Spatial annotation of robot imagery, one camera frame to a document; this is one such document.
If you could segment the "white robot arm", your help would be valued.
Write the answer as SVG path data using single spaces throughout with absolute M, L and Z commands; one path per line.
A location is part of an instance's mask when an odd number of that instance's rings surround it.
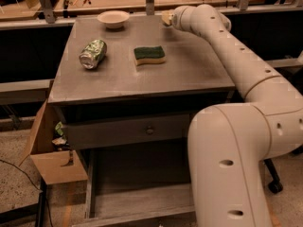
M 303 96 L 230 32 L 210 5 L 165 11 L 163 22 L 206 40 L 243 101 L 199 111 L 187 152 L 198 227 L 272 227 L 259 164 L 303 144 Z

